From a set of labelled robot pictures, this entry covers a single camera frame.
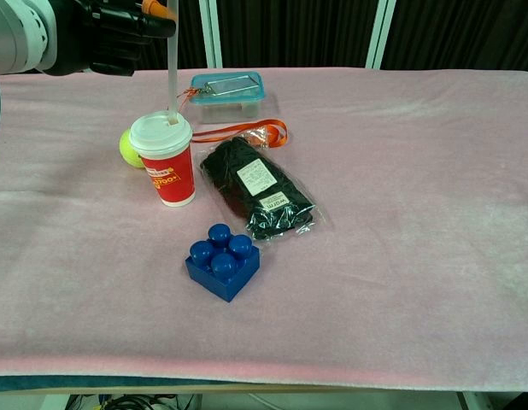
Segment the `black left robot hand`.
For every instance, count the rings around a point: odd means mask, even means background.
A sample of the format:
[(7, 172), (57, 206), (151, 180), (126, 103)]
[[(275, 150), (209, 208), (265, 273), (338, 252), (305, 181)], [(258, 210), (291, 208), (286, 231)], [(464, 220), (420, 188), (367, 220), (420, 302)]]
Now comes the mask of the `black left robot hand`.
[(155, 38), (171, 38), (175, 20), (147, 15), (133, 1), (52, 1), (56, 57), (41, 71), (65, 76), (94, 73), (131, 76), (142, 48)]

